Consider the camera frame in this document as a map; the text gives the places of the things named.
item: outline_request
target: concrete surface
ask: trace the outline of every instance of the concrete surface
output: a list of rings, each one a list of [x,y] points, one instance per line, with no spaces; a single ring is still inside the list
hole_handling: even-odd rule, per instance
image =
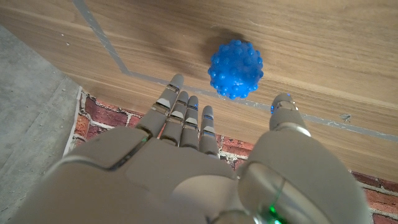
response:
[[[0,223],[63,153],[79,86],[0,26]]]

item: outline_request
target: blue ball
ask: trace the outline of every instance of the blue ball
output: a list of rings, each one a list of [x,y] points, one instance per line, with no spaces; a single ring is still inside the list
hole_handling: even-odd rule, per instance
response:
[[[249,92],[256,91],[258,82],[264,75],[260,51],[254,50],[252,43],[232,40],[220,45],[217,53],[211,57],[208,73],[210,85],[221,96],[231,100],[246,98]]]

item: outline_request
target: gray tape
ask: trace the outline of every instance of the gray tape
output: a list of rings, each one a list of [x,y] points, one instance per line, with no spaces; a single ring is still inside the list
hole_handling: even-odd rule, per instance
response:
[[[99,38],[99,41],[101,41],[104,48],[109,52],[109,54],[111,55],[113,60],[117,63],[120,70],[125,74],[129,73],[129,70],[127,69],[126,65],[120,59],[118,53],[116,52],[116,50],[112,46],[111,42],[106,37],[106,35],[105,35],[104,31],[101,29],[100,25],[95,20],[94,16],[88,9],[84,0],[73,0],[73,4],[79,10],[80,14],[86,20],[88,25],[90,25],[90,27],[94,31],[95,35]]]
[[[90,10],[88,9],[88,7],[85,4],[84,0],[73,0],[73,3],[76,6],[76,8],[79,10],[79,12],[83,16],[83,18],[86,20],[86,22],[93,29],[94,33],[99,38],[101,43],[104,45],[105,49],[109,52],[109,54],[112,56],[112,58],[115,60],[115,62],[119,65],[120,71],[122,71],[123,74],[129,75],[129,76],[132,76],[132,77],[136,77],[136,78],[141,78],[143,80],[146,80],[146,81],[149,81],[149,82],[158,83],[158,84],[162,84],[162,85],[169,84],[169,81],[163,80],[161,78],[151,77],[151,76],[148,76],[148,75],[143,75],[143,74],[140,74],[140,73],[129,71],[127,69],[127,66],[123,63],[123,61],[119,57],[118,53],[116,52],[116,50],[112,46],[111,42],[106,37],[105,33],[102,31],[100,25],[97,23],[97,21],[95,20],[94,16],[92,15]],[[183,89],[195,92],[196,94],[201,94],[201,95],[205,95],[205,96],[211,96],[211,97],[214,97],[214,98],[219,98],[221,100],[229,100],[230,101],[229,98],[224,97],[224,96],[220,96],[215,91],[202,90],[200,88],[196,88],[196,87],[193,87],[193,86],[186,86],[186,85],[183,86]],[[266,111],[270,111],[271,110],[271,107],[269,105],[265,105],[263,103],[257,103],[257,102],[253,102],[253,101],[249,101],[249,100],[245,100],[245,99],[235,99],[232,102],[233,103],[239,103],[239,104],[242,104],[242,105],[252,106],[252,107],[255,107],[255,108],[259,108],[261,110],[266,110]],[[366,128],[360,128],[360,127],[353,126],[353,125],[350,125],[350,124],[340,123],[340,122],[332,121],[332,120],[329,120],[329,119],[323,119],[323,118],[319,118],[319,117],[308,115],[308,114],[302,114],[302,118],[304,120],[315,122],[315,123],[318,123],[318,124],[324,124],[324,125],[331,126],[331,127],[334,127],[334,128],[341,128],[341,129],[344,129],[344,130],[347,130],[347,131],[352,131],[352,132],[359,133],[359,134],[365,134],[365,135],[376,137],[376,138],[380,138],[380,139],[385,139],[385,140],[389,140],[389,141],[398,142],[398,136],[394,136],[394,135],[391,135],[391,134],[384,134],[384,133],[381,133],[381,132],[378,132],[378,131],[373,131],[373,130],[366,129]]]

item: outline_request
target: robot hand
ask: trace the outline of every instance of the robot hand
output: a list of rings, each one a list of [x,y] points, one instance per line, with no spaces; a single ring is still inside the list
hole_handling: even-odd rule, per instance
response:
[[[369,223],[362,190],[289,95],[275,98],[270,131],[235,173],[217,159],[209,106],[198,140],[198,98],[182,84],[174,76],[134,129],[66,155],[11,223]]]

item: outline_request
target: wood grain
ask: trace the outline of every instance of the wood grain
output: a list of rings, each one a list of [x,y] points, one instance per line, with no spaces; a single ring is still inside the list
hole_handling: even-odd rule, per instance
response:
[[[306,3],[87,1],[134,72],[165,79],[182,73],[187,85],[214,91],[206,72],[211,55],[231,39],[249,40],[265,63],[249,100],[267,103],[287,91],[304,113],[333,121],[348,113],[353,125],[398,134],[398,3],[328,3],[329,11]],[[387,9],[390,24],[377,16]]]
[[[244,34],[267,64],[249,100],[269,104],[288,91],[306,114],[341,121],[340,114],[350,113],[353,125],[398,133],[395,2],[355,1],[349,12],[323,1],[318,7],[306,1],[156,2],[87,1],[130,70],[164,80],[182,73],[186,84],[213,91],[208,59],[218,44]],[[163,89],[122,74],[70,1],[34,0],[26,6],[0,0],[0,23],[102,100],[145,113]],[[218,133],[254,143],[268,130],[267,111],[197,96],[201,108],[214,107]],[[397,142],[307,126],[349,169],[398,181]]]

